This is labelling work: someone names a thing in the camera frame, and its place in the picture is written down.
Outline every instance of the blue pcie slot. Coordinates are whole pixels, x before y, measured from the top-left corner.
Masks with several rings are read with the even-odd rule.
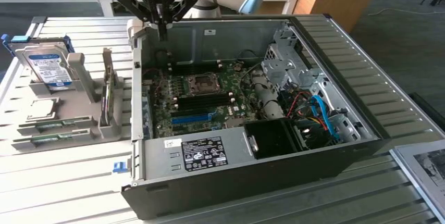
[[[212,114],[205,114],[200,116],[189,116],[189,117],[181,117],[173,119],[173,124],[182,124],[182,123],[190,123],[190,122],[198,122],[198,121],[210,121],[212,120]]]

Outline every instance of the green circuit board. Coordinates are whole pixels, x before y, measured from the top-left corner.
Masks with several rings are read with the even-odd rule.
[[[238,127],[244,122],[256,120],[256,112],[249,106],[251,100],[256,99],[255,90],[245,90],[251,99],[247,99],[240,88],[240,82],[248,68],[236,70],[233,65],[228,65],[225,70],[218,73],[206,73],[216,76],[220,84],[220,90],[216,94],[233,93],[236,102],[230,105],[205,108],[209,112],[209,120],[173,124],[172,113],[178,112],[174,98],[200,96],[193,93],[189,79],[190,76],[172,76],[164,73],[164,77],[157,76],[153,80],[156,87],[156,101],[153,104],[154,118],[154,137],[164,138],[169,136],[220,130]]]

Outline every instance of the blue cable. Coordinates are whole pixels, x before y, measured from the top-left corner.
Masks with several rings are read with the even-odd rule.
[[[328,126],[328,130],[332,134],[332,136],[339,139],[340,136],[339,134],[336,133],[336,130],[335,130],[335,127],[332,125],[332,123],[329,122],[329,117],[328,117],[328,112],[327,112],[327,107],[325,107],[325,102],[323,101],[321,97],[319,95],[313,95],[313,99],[317,100],[319,104],[320,104],[320,108],[321,108],[321,114],[323,114],[323,119],[327,123],[327,126]],[[316,106],[312,106],[312,110],[313,110],[313,113],[315,113],[315,116],[319,115],[319,112],[317,112],[317,109],[316,109]]]

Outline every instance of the metal table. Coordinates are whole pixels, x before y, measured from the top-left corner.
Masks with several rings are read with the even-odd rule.
[[[0,220],[3,223],[142,223],[120,193],[129,175],[113,175],[114,161],[132,153],[132,48],[129,18],[50,18],[30,27],[31,36],[67,33],[86,54],[93,78],[104,77],[101,52],[113,48],[114,67],[126,78],[125,138],[21,154],[11,148],[23,105],[34,94],[30,70],[14,60],[0,92]],[[388,150],[395,145],[444,139],[407,94],[363,49],[323,15],[299,16],[341,70],[394,141],[373,157],[353,164],[336,178],[252,198],[162,217],[148,223],[439,223]]]

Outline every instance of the motherboard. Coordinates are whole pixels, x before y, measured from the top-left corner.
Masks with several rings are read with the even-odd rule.
[[[241,80],[244,62],[213,65],[170,65],[145,73],[152,87],[154,138],[241,126],[257,119],[252,88]]]

